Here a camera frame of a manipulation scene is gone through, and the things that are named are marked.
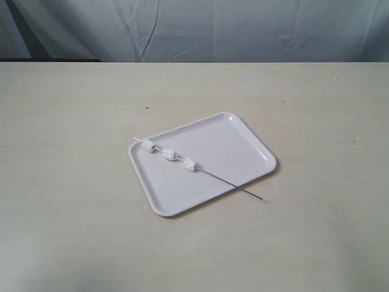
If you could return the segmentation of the white rectangular plastic tray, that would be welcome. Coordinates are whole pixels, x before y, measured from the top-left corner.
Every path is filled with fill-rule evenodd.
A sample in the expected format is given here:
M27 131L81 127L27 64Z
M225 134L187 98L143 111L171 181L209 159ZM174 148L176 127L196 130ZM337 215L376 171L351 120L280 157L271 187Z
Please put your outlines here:
M243 186L268 175L277 160L236 115L221 112L149 137L198 166ZM202 172L189 172L179 161L148 153L140 142L128 149L134 170L155 213L172 217L234 188Z

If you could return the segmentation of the white backdrop curtain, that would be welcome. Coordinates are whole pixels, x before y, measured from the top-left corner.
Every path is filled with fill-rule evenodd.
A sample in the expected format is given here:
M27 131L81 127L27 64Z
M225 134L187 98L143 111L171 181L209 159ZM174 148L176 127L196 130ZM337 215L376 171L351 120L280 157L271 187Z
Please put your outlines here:
M388 60L387 1L2 1L1 58Z

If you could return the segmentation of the thin metal skewer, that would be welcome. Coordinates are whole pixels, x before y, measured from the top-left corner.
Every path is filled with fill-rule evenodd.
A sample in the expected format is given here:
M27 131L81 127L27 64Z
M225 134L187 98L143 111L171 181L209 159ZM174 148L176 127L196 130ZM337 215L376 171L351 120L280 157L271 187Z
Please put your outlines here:
M142 139L139 139L138 137L135 137L135 136L132 136L132 138L137 141L137 142L140 142L142 144L142 142L145 140L142 140ZM154 151L158 151L162 154L162 150L164 148L160 148L157 144L155 144L155 150ZM177 159L175 161L179 161L181 164L183 163L184 159L182 156L180 156L179 154L176 153L176 156L177 156ZM232 182L228 181L228 180L225 180L219 176L216 176L215 174L205 170L204 168L202 168L201 166L198 166L198 164L196 163L196 170L194 172L202 172L202 173L205 173L206 175L208 176L211 176L212 178L214 179L217 179L218 181L221 181L221 182L224 182L226 184L228 184L229 186L232 186L234 189L237 189L237 190L240 190L240 191L243 191L251 196L254 196L255 198L258 198L259 200L263 201L263 202L266 202L267 203L267 200L265 200L264 198L262 198L261 196L259 195L256 195L248 190L246 190L243 186L237 186L236 184L233 184Z

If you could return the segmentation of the white marshmallow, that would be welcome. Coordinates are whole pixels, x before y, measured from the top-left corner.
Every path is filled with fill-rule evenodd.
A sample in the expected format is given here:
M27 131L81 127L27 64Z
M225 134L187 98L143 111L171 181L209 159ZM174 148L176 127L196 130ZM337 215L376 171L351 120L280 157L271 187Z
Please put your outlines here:
M169 148L162 150L162 156L168 161L175 161L177 159L176 152Z

